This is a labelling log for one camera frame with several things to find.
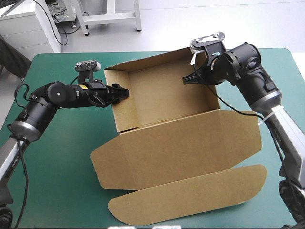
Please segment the silver arm segment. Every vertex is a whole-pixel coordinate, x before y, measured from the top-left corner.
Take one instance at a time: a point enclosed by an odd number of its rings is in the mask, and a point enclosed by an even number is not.
[[[25,142],[20,141],[20,146],[24,152],[27,147]],[[0,205],[12,203],[6,184],[19,159],[18,142],[14,138],[9,138],[0,148]]]
[[[24,151],[26,144],[20,141],[21,149]],[[5,178],[7,172],[11,167],[14,168],[14,161],[19,153],[17,140],[14,138],[9,138],[7,142],[0,148],[0,180]]]
[[[280,106],[271,109],[274,114],[266,122],[285,155],[284,163],[290,179],[305,188],[305,135],[293,119]],[[280,176],[285,177],[283,168]]]

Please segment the open cardboard box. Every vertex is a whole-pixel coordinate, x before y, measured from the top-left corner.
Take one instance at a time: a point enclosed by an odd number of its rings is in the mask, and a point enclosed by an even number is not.
[[[220,110],[204,85],[184,85],[191,58],[185,48],[104,70],[107,84],[130,90],[113,106],[119,136],[91,154],[103,188],[138,190],[109,202],[122,222],[147,225],[240,204],[265,182],[263,166],[232,169],[261,148],[257,118]],[[199,54],[198,66],[204,60]]]

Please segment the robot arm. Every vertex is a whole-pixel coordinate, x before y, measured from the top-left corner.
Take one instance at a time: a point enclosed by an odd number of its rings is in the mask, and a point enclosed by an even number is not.
[[[184,77],[183,82],[217,85],[227,80],[237,86],[251,109],[264,116],[263,121],[285,155],[287,174],[283,167],[279,174],[285,178],[288,176],[292,181],[295,195],[304,208],[305,135],[281,106],[282,94],[262,67],[258,49],[244,43],[227,51],[222,43],[223,39],[224,34],[219,32],[191,41],[190,47],[194,55],[205,52],[207,60],[201,68]],[[288,187],[287,180],[280,183],[282,199],[295,220],[304,223],[304,213],[298,212],[299,208],[291,197],[294,193]]]
[[[9,125],[13,134],[0,148],[1,228],[10,228],[11,225],[11,212],[6,205],[13,201],[7,189],[7,182],[20,161],[20,153],[23,154],[31,142],[41,137],[57,110],[88,106],[107,107],[129,97],[129,90],[119,84],[108,86],[93,78],[93,72],[100,70],[97,61],[77,63],[75,70],[79,72],[78,84],[64,85],[56,81],[38,88],[31,93],[28,104],[16,120]]]

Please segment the white floor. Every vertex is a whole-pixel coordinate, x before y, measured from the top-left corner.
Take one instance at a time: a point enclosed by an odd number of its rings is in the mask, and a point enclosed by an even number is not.
[[[258,48],[289,49],[305,76],[305,0],[139,2],[142,32],[136,31],[134,22],[90,26],[88,37],[81,30],[69,35],[61,52],[170,51],[188,46],[191,39],[222,31],[228,49],[245,41]],[[107,6],[105,0],[82,3],[89,14],[101,13]],[[132,9],[133,0],[117,0],[117,12]]]

